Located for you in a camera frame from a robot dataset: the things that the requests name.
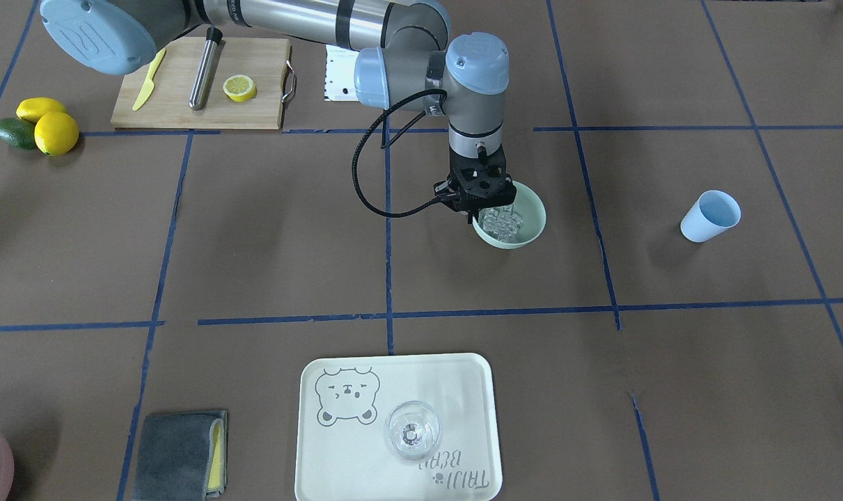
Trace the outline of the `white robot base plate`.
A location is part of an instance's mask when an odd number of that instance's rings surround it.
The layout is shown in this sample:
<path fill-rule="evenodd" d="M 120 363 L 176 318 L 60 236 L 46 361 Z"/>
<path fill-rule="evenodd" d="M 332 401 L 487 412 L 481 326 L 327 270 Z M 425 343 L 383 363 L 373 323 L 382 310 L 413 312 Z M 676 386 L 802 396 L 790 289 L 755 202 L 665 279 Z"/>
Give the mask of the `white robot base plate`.
<path fill-rule="evenodd" d="M 326 45 L 324 100 L 358 102 L 354 82 L 356 61 L 360 52 L 335 45 Z"/>

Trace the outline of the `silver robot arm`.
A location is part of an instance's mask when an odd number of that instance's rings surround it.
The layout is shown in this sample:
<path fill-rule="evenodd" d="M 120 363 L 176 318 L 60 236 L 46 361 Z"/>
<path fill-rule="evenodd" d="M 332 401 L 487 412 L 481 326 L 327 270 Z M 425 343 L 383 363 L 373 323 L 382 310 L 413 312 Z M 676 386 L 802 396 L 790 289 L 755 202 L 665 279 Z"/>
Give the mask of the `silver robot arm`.
<path fill-rule="evenodd" d="M 357 100 L 379 109 L 352 153 L 351 176 L 359 200 L 385 218 L 365 196 L 358 164 L 372 133 L 393 112 L 415 116 L 389 140 L 387 150 L 421 118 L 448 123 L 449 172 L 436 183 L 430 204 L 476 220 L 486 209 L 508 206 L 517 188 L 502 145 L 510 54 L 497 35 L 457 35 L 439 1 L 40 1 L 49 37 L 93 70 L 128 75 L 158 51 L 202 26 L 259 29 L 291 41 L 337 47 L 356 57 Z"/>

